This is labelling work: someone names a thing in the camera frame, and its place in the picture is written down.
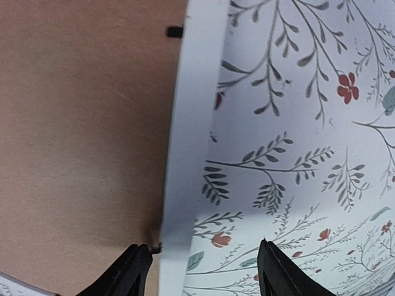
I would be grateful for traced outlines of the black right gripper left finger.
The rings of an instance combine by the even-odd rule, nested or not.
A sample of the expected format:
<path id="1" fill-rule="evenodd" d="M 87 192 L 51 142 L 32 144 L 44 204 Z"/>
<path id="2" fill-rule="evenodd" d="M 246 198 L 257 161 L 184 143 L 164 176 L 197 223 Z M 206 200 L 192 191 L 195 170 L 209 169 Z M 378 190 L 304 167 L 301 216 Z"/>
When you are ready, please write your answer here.
<path id="1" fill-rule="evenodd" d="M 97 280 L 77 295 L 143 296 L 152 261 L 151 250 L 146 244 L 132 244 Z"/>

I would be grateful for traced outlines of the white picture frame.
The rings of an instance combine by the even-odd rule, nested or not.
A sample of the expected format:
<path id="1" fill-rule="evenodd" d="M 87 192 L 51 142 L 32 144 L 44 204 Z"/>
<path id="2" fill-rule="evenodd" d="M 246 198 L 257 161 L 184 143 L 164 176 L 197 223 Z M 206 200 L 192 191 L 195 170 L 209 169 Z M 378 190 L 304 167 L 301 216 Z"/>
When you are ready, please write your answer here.
<path id="1" fill-rule="evenodd" d="M 159 236 L 153 242 L 142 243 L 164 245 L 164 254 L 155 259 L 148 275 L 148 295 L 180 295 L 185 280 L 229 6 L 226 1 L 184 2 L 183 23 L 165 29 L 167 38 L 180 41 L 180 52 Z"/>

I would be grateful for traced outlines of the brown frame backing board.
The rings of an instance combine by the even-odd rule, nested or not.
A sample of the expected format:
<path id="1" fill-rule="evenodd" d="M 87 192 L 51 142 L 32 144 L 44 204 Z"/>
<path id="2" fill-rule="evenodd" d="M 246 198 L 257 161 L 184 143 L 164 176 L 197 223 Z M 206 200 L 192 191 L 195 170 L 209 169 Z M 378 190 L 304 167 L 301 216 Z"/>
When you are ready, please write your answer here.
<path id="1" fill-rule="evenodd" d="M 1 2 L 1 270 L 75 295 L 155 241 L 184 1 Z"/>

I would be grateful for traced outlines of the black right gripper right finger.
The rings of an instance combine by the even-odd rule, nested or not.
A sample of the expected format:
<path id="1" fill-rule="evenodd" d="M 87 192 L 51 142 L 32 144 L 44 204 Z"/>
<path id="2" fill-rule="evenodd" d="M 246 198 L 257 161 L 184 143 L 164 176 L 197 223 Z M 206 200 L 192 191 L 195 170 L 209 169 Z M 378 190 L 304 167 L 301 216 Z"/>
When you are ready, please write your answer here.
<path id="1" fill-rule="evenodd" d="M 271 241 L 261 241 L 257 267 L 262 296 L 334 296 L 308 277 Z"/>

